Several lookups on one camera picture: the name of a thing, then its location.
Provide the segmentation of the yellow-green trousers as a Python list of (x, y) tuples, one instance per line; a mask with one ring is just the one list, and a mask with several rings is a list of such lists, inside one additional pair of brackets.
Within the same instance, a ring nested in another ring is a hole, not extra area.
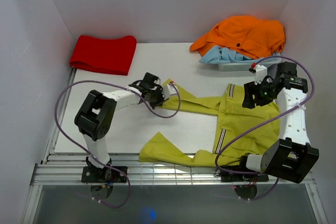
[[(221, 97), (197, 98), (182, 87), (180, 96), (171, 97), (162, 108), (180, 109), (194, 114), (217, 117), (216, 133), (212, 151), (199, 150), (189, 157), (171, 143), (162, 133), (156, 133), (141, 149), (139, 162), (166, 162), (189, 167), (215, 167), (215, 158), (223, 147), (248, 129), (279, 115), (276, 102), (254, 109), (243, 108), (244, 88), (229, 84)], [(263, 154), (278, 139), (280, 122), (275, 120), (241, 137), (223, 151), (218, 163), (235, 166), (247, 154)]]

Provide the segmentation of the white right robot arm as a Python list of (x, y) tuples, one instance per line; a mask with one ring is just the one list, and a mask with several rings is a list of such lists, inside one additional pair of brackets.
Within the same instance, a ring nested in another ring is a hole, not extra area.
[(256, 172), (294, 183), (300, 183), (319, 158), (319, 151), (310, 145), (307, 135), (303, 101), (307, 98), (308, 83), (297, 76), (293, 62), (279, 63), (275, 77), (267, 74), (267, 67), (253, 64), (253, 82), (244, 85), (244, 108), (253, 109), (276, 101), (281, 113), (278, 139), (263, 154), (246, 153), (237, 167), (238, 177), (250, 180)]

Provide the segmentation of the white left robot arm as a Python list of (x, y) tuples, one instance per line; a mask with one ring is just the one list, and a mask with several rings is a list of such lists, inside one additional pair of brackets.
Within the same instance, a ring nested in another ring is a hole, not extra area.
[(148, 72), (142, 80), (131, 83), (125, 89), (105, 93), (91, 90), (88, 93), (75, 116), (75, 125), (86, 141), (88, 165), (94, 167), (93, 175), (98, 181), (105, 182), (111, 177), (111, 168), (107, 166), (110, 157), (106, 134), (115, 111), (142, 102), (155, 108), (164, 101), (164, 89), (159, 83), (159, 77)]

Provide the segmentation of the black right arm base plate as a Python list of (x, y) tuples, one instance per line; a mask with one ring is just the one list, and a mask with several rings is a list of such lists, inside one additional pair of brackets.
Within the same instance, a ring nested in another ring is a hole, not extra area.
[(245, 174), (234, 174), (218, 170), (218, 176), (221, 178), (221, 182), (267, 182), (269, 181), (268, 175), (245, 175)]

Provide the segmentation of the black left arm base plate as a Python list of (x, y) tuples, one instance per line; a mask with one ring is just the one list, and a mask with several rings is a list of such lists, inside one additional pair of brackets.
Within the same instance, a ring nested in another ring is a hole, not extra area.
[(107, 168), (96, 168), (85, 166), (81, 176), (82, 183), (126, 183), (127, 179), (121, 172), (108, 170)]

